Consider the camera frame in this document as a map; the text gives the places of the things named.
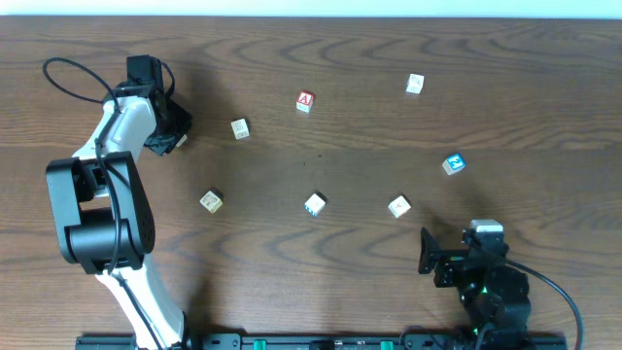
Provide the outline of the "red letter A block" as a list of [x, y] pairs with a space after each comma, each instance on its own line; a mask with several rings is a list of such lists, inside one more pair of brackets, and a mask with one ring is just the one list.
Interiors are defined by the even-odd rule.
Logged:
[[296, 100], [296, 109], [298, 111], [309, 113], [314, 103], [314, 94], [309, 91], [301, 91]]

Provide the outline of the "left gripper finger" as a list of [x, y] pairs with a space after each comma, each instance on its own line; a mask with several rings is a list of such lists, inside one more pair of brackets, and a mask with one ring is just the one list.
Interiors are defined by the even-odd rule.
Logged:
[[170, 154], [178, 142], [179, 138], [176, 135], [159, 135], [149, 137], [145, 141], [144, 147], [151, 150], [158, 156], [163, 156], [164, 154]]
[[167, 111], [171, 119], [170, 131], [182, 137], [192, 126], [192, 115], [174, 100], [167, 101]]

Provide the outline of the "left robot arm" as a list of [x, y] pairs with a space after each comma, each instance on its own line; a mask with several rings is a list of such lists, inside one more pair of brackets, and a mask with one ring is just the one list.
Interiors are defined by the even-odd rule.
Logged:
[[136, 166], [143, 149], [169, 153], [185, 135], [190, 117], [170, 94], [153, 79], [119, 84], [88, 141], [46, 169], [61, 255], [113, 294], [136, 349], [200, 346], [151, 255], [155, 219]]

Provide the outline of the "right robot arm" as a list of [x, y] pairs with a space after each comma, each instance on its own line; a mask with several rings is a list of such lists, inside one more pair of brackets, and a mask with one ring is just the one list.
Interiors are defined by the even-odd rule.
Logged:
[[434, 274], [437, 288], [456, 288], [473, 325], [475, 349], [534, 349], [527, 321], [531, 314], [528, 276], [503, 259], [509, 251], [503, 226], [473, 220], [463, 230], [463, 250], [442, 249], [421, 229], [418, 272]]

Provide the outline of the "red letter I block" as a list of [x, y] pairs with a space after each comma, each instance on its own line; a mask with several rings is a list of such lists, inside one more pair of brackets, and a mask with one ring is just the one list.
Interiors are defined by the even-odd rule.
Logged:
[[188, 139], [187, 134], [184, 134], [184, 135], [183, 135], [183, 136], [179, 139], [179, 141], [177, 142], [177, 144], [176, 144], [176, 148], [181, 147], [181, 146], [182, 146], [182, 145], [186, 142], [186, 140], [187, 140], [187, 139]]

